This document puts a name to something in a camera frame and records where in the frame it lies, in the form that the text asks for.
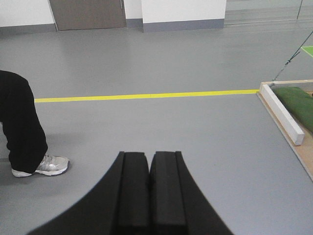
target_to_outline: black pants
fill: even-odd
[[[14,170],[35,172],[48,146],[26,79],[0,70],[0,121]]]

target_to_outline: yellow line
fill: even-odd
[[[49,103],[49,102],[90,101],[90,100],[150,99],[150,98],[191,97],[191,96],[209,96],[209,95],[226,95],[226,94],[255,94],[258,92],[259,90],[232,90],[232,91],[215,91],[215,92],[125,94],[125,95],[85,96],[85,97],[37,98],[35,99],[35,102],[36,103]]]

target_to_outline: white wall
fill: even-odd
[[[224,19],[226,0],[141,0],[143,23]]]
[[[0,0],[0,27],[50,23],[48,0]]]
[[[127,19],[142,19],[141,0],[124,0]]]

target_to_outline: green mat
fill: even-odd
[[[310,56],[313,57],[313,46],[310,46],[310,47],[302,47],[302,49],[303,49],[307,54],[309,54]]]
[[[298,87],[273,89],[286,109],[313,132],[313,97]]]

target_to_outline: silver sneaker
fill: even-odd
[[[67,170],[68,162],[69,162],[68,158],[46,154],[35,172],[39,174],[44,174],[47,176],[59,175]],[[15,177],[19,177],[19,178],[32,175],[32,174],[29,174],[23,171],[14,170],[14,169],[12,169],[12,174]]]

